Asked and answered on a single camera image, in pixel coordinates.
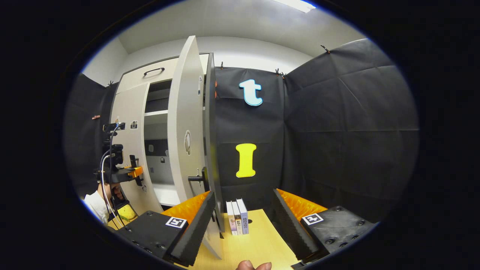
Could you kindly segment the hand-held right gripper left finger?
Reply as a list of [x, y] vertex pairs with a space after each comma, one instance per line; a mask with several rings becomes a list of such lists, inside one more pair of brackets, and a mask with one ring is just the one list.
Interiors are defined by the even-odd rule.
[[151, 256], [193, 266], [214, 208], [214, 193], [207, 191], [162, 213], [147, 211], [115, 234]]

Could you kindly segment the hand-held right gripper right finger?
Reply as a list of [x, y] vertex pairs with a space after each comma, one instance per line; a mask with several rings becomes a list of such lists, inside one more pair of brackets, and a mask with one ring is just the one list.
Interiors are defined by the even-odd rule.
[[343, 206], [326, 208], [281, 189], [273, 192], [282, 238], [302, 263], [336, 253], [377, 226]]

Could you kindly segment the beige cabinet door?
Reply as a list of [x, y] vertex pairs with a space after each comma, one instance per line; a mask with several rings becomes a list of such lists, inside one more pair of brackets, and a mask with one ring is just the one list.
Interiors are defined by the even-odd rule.
[[120, 167], [130, 167], [130, 155], [134, 155], [138, 159], [137, 165], [143, 170], [141, 186], [138, 186], [135, 180], [121, 183], [122, 191], [137, 215], [148, 211], [163, 212], [146, 164], [144, 111], [149, 86], [149, 83], [141, 84], [116, 94], [110, 119], [111, 122], [119, 120], [125, 123], [125, 130], [118, 131], [113, 139], [114, 144], [123, 145], [124, 163], [120, 164]]
[[181, 202], [207, 190], [214, 193], [214, 213], [202, 244], [220, 260], [223, 258], [221, 233], [225, 232], [225, 226], [218, 172], [215, 91], [214, 55], [207, 55], [204, 66], [197, 38], [189, 36], [170, 88], [167, 117], [170, 167]]

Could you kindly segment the beige double-door shoe cabinet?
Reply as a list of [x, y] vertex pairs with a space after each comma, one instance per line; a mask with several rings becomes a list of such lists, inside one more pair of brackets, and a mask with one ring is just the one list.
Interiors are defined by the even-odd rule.
[[111, 120], [125, 122], [114, 137], [125, 155], [135, 155], [145, 188], [122, 185], [132, 208], [161, 212], [204, 192], [215, 193], [216, 233], [225, 232], [216, 156], [213, 53], [190, 49], [125, 72]]

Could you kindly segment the pinkish white book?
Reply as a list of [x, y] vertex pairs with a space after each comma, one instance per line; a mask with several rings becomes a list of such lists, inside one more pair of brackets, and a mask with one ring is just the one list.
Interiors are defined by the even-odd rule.
[[226, 210], [227, 210], [227, 214], [228, 214], [228, 222], [229, 222], [229, 226], [230, 226], [230, 231], [231, 231], [232, 235], [238, 235], [235, 215], [234, 215], [234, 211], [233, 211], [233, 203], [231, 201], [226, 202]]

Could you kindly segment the yellow plush toy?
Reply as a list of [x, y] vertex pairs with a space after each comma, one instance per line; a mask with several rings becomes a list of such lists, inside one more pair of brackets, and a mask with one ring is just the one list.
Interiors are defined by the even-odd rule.
[[127, 204], [118, 209], [118, 214], [123, 221], [130, 222], [137, 218], [137, 214], [133, 208]]

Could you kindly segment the blue purple book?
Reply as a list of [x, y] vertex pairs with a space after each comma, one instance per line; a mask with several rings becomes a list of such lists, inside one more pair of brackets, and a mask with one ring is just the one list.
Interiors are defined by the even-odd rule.
[[248, 219], [248, 211], [245, 206], [245, 202], [243, 199], [236, 199], [238, 204], [239, 212], [241, 215], [241, 222], [242, 222], [242, 233], [249, 234], [249, 219]]

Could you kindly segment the black backdrop cloth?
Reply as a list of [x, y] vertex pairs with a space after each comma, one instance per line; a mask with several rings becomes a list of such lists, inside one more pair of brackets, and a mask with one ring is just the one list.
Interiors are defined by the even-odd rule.
[[[343, 44], [285, 80], [241, 67], [215, 74], [223, 213], [226, 201], [243, 198], [272, 217], [275, 188], [371, 223], [398, 203], [418, 152], [418, 116], [403, 75], [373, 41]], [[81, 198], [96, 189], [117, 87], [79, 75], [67, 104], [63, 143]]]

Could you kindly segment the ceiling light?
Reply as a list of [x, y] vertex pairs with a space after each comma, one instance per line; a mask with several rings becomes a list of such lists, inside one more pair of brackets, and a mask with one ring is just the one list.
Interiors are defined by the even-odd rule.
[[303, 0], [272, 0], [274, 2], [281, 3], [295, 10], [298, 10], [303, 13], [309, 13], [312, 10], [315, 10], [317, 7], [312, 5], [310, 2]]

